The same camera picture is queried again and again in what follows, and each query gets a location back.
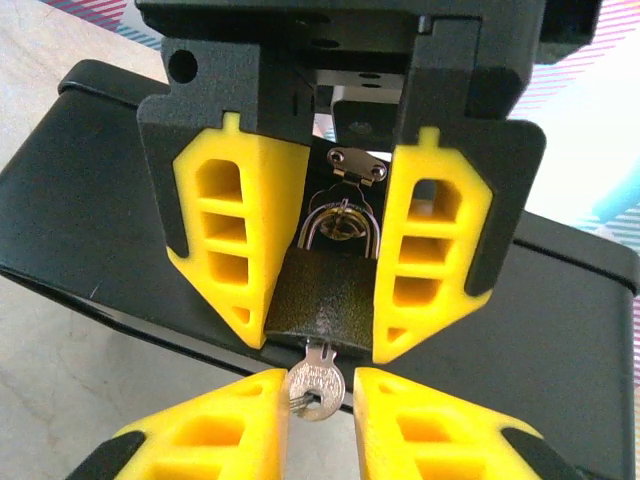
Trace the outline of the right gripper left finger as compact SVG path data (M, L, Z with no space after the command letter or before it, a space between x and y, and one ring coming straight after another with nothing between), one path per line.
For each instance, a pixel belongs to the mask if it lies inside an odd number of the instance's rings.
M70 479L282 479L287 372L269 369L121 428Z

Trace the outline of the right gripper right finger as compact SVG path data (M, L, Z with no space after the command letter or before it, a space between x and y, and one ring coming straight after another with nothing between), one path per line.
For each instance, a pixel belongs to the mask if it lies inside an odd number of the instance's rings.
M579 479L533 427L369 367L354 372L363 479Z

